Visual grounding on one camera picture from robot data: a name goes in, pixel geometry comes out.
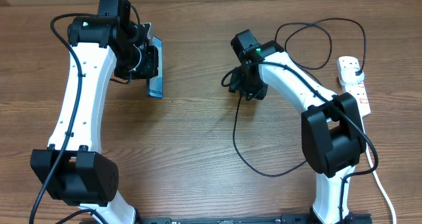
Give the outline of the Samsung Galaxy smartphone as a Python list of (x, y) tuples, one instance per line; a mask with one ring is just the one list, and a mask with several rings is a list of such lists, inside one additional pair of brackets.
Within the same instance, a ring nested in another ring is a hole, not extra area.
[(161, 39), (154, 36), (152, 38), (152, 53), (154, 75), (147, 80), (148, 96), (162, 99), (164, 96), (164, 80), (163, 80), (163, 52)]

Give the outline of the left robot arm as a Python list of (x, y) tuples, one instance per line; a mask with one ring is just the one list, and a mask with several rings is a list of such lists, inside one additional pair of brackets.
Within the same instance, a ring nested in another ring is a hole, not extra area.
[(61, 112), (47, 148), (34, 150), (30, 166), (49, 194), (98, 223), (140, 223), (139, 211), (119, 193), (116, 163), (102, 154), (101, 125), (110, 82), (146, 81), (162, 98), (163, 45), (151, 23), (131, 20), (129, 0), (100, 0), (96, 14), (74, 13), (61, 38), (69, 77)]

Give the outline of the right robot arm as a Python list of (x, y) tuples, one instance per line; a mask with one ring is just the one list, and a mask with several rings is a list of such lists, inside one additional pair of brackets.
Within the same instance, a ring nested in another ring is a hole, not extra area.
[(316, 198), (308, 223), (370, 223), (347, 206), (349, 182), (369, 145), (356, 99), (318, 84), (293, 64), (275, 41), (258, 43), (250, 30), (235, 35), (231, 48), (241, 66), (227, 73), (229, 92), (247, 101), (262, 100), (267, 89), (279, 92), (301, 116), (305, 161), (316, 172)]

